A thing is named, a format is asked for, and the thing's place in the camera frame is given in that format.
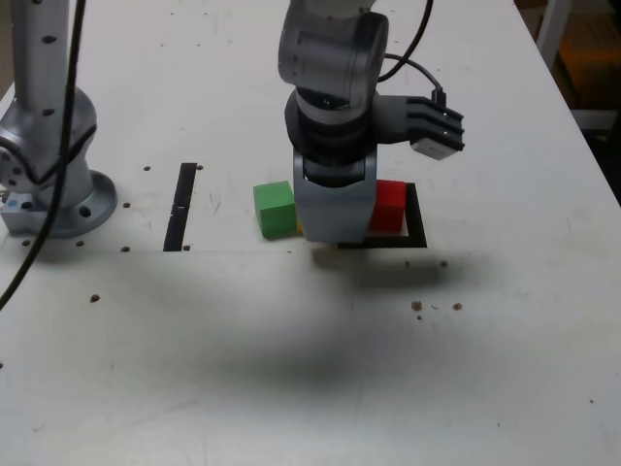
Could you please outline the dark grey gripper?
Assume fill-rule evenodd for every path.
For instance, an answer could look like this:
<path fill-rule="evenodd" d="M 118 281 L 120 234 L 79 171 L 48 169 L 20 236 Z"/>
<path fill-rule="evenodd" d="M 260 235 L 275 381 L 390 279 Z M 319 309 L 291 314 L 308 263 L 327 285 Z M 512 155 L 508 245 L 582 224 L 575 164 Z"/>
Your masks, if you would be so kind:
<path fill-rule="evenodd" d="M 376 202 L 377 149 L 354 163 L 328 166 L 293 151 L 294 198 L 307 240 L 360 243 Z"/>

